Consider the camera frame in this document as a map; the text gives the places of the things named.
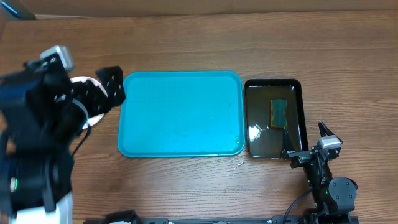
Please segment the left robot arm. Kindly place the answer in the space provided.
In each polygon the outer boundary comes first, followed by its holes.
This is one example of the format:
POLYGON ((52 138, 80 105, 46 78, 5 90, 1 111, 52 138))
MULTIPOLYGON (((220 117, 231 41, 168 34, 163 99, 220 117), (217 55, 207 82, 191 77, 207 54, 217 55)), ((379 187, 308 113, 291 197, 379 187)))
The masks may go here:
POLYGON ((74 68, 69 49, 56 45, 1 77, 1 212, 10 223, 73 221, 70 144, 90 135, 90 118, 125 100, 119 66, 77 82, 74 68))

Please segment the green yellow sponge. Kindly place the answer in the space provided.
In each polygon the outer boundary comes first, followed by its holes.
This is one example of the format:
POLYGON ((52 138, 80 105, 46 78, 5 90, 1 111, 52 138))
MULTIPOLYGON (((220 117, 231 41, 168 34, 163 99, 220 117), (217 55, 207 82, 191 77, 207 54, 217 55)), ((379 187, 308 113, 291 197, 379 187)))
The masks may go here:
POLYGON ((287 127, 286 118, 287 100, 270 100, 270 121, 269 126, 272 129, 284 129, 287 127))

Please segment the white plate with red stain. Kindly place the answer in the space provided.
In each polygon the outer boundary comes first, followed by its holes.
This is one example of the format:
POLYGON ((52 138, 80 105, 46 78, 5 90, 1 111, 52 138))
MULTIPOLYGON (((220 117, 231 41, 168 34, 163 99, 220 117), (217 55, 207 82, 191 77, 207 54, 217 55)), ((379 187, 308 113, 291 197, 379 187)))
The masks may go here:
MULTIPOLYGON (((73 77, 73 78, 70 79, 70 81, 71 81, 72 83, 75 83, 75 82, 86 82, 86 81, 88 81, 88 80, 89 80, 90 82, 92 82, 92 83, 94 84, 94 86, 99 87, 99 88, 101 89, 101 91, 102 91, 106 96, 108 95, 107 92, 106 92, 106 90, 105 90, 104 87, 102 86, 101 82, 99 82, 97 79, 94 79, 94 78, 91 78, 91 77, 87 77, 87 76, 78 76, 78 77, 73 77)), ((104 113, 89 118, 89 119, 87 120, 87 122, 83 125, 83 129, 87 129, 89 126, 94 126, 94 125, 96 125, 97 123, 99 123, 99 122, 101 121, 101 119, 103 118, 103 116, 104 116, 104 113)))

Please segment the teal plastic tray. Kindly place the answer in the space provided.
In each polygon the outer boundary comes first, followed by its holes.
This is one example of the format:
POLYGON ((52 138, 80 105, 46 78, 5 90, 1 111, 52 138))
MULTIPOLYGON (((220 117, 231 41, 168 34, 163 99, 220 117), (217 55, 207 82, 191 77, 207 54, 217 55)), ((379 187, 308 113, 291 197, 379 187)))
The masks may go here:
POLYGON ((244 149, 237 73, 134 72, 123 85, 118 149, 124 156, 235 156, 244 149))

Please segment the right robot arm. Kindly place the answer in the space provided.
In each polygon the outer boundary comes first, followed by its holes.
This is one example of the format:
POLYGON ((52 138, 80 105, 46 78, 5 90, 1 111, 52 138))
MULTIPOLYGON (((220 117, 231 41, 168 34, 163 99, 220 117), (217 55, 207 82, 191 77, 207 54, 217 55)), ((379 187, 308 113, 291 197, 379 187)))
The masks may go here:
POLYGON ((287 128, 284 128, 280 158, 290 160, 291 168, 304 170, 310 188, 286 210, 282 223, 358 223, 358 217, 349 213, 355 210, 354 201, 358 185, 346 177, 333 177, 328 162, 340 155, 343 141, 330 131, 324 122, 318 123, 320 139, 308 151, 296 152, 287 128), (315 208, 307 209, 302 216, 290 216, 294 206, 309 194, 313 195, 315 208))

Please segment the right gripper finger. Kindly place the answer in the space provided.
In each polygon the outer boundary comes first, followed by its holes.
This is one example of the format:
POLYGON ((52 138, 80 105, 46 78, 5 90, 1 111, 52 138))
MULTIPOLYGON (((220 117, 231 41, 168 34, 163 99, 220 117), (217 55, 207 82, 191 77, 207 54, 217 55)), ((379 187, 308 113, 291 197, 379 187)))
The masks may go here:
POLYGON ((295 149, 289 136, 289 131, 286 127, 283 130, 282 149, 280 152, 281 159, 289 159, 289 154, 294 153, 295 149))
POLYGON ((318 123, 318 127, 319 127, 321 137, 334 135, 334 133, 326 126, 326 124, 323 121, 320 121, 318 123))

